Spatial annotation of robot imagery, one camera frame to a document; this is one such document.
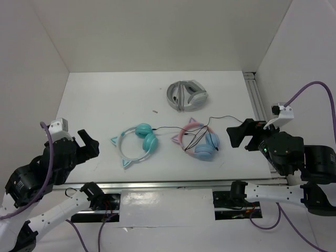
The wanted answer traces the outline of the aluminium rail front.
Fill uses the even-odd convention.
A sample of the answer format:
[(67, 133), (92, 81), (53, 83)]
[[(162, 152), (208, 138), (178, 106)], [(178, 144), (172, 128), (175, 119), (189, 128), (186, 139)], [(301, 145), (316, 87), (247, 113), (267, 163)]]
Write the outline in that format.
[[(161, 188), (192, 188), (192, 187), (225, 187), (230, 186), (235, 180), (204, 180), (204, 181), (168, 181), (168, 182), (113, 182), (96, 184), (103, 190), (123, 190), (123, 189), (161, 189)], [(273, 177), (266, 179), (247, 179), (248, 183), (259, 185), (287, 185), (288, 181), (284, 177)]]

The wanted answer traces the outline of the aluminium rail right side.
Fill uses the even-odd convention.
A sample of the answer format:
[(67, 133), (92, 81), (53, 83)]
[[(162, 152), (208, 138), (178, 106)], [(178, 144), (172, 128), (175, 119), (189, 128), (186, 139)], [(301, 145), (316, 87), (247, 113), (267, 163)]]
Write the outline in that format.
[(250, 97), (256, 120), (268, 121), (266, 110), (257, 86), (255, 73), (243, 72), (243, 77), (246, 83), (247, 91)]

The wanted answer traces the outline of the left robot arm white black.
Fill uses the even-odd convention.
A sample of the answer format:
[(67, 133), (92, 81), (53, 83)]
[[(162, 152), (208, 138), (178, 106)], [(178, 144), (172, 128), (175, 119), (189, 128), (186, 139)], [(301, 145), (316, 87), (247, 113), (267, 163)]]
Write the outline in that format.
[(63, 202), (37, 212), (51, 202), (54, 186), (63, 185), (77, 165), (99, 155), (98, 141), (85, 130), (78, 134), (84, 146), (65, 136), (48, 141), (41, 155), (10, 176), (1, 204), (1, 251), (32, 251), (42, 237), (75, 213), (103, 205), (102, 189), (88, 182)]

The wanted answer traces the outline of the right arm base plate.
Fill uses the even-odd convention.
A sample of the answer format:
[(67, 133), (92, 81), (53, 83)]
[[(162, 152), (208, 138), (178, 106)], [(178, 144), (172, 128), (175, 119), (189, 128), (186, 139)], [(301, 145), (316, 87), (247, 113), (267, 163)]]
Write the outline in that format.
[(213, 204), (215, 211), (215, 219), (218, 220), (234, 220), (262, 218), (262, 212), (259, 202), (247, 203), (244, 200), (233, 200), (229, 191), (214, 191)]

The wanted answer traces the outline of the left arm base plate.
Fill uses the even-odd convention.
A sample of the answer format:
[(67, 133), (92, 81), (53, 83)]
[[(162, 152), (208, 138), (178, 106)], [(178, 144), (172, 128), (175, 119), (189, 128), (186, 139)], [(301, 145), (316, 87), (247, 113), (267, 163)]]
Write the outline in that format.
[(97, 208), (79, 211), (70, 220), (73, 223), (102, 223), (111, 216), (107, 222), (119, 222), (120, 199), (120, 193), (109, 193)]

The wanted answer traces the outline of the teal cat-ear headphones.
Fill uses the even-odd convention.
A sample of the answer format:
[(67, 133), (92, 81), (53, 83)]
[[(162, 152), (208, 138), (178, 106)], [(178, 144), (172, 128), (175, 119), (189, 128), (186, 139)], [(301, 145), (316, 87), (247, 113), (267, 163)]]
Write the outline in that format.
[[(140, 163), (144, 161), (155, 152), (159, 141), (153, 131), (154, 129), (149, 124), (141, 123), (122, 131), (120, 134), (110, 139), (121, 158), (121, 166), (123, 169), (127, 169), (133, 163)], [(121, 149), (123, 138), (131, 132), (134, 132), (137, 137), (143, 140), (142, 150), (145, 152), (144, 155), (134, 159), (126, 157)]]

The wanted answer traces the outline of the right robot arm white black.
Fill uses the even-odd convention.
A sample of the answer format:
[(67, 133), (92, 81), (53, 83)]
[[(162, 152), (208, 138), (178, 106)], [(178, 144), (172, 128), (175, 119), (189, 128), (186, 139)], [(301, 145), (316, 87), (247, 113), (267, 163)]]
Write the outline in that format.
[(335, 216), (335, 151), (324, 145), (305, 145), (302, 137), (292, 136), (265, 121), (246, 119), (227, 128), (230, 143), (237, 148), (250, 137), (247, 151), (260, 151), (281, 176), (300, 172), (302, 183), (287, 186), (257, 185), (234, 181), (229, 200), (235, 206), (244, 202), (272, 201), (305, 207), (319, 216)]

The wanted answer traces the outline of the pink blue cat-ear headphones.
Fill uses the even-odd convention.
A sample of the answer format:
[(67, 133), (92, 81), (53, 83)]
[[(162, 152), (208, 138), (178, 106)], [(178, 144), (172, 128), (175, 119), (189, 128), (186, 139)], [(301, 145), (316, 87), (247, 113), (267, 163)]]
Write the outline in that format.
[[(205, 144), (196, 144), (195, 147), (184, 147), (182, 138), (187, 131), (196, 129), (197, 127), (205, 128)], [(171, 138), (172, 142), (178, 144), (188, 155), (202, 161), (211, 161), (214, 157), (215, 151), (219, 150), (220, 140), (218, 135), (208, 126), (198, 122), (194, 118), (190, 118), (187, 125), (182, 127), (180, 132)]]

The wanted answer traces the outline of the grey white headphones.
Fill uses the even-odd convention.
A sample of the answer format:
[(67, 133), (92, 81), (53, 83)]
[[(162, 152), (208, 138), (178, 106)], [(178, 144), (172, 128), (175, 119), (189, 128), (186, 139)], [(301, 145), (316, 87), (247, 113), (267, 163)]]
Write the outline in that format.
[(196, 80), (180, 80), (168, 87), (166, 98), (176, 111), (193, 111), (206, 102), (208, 93)]

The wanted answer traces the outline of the aluminium rail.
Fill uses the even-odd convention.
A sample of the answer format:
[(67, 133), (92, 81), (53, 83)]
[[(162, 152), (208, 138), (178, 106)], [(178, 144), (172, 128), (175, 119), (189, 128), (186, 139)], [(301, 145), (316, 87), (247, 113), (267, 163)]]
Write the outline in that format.
[[(192, 188), (192, 187), (225, 187), (230, 186), (235, 180), (204, 180), (204, 181), (168, 181), (168, 182), (113, 182), (96, 184), (103, 190), (123, 190), (123, 189), (161, 189), (161, 188)], [(288, 181), (284, 177), (273, 177), (266, 179), (247, 179), (248, 183), (259, 185), (287, 185)]]
[(257, 86), (255, 73), (243, 72), (243, 77), (246, 83), (247, 91), (250, 97), (256, 120), (268, 121), (266, 110)]

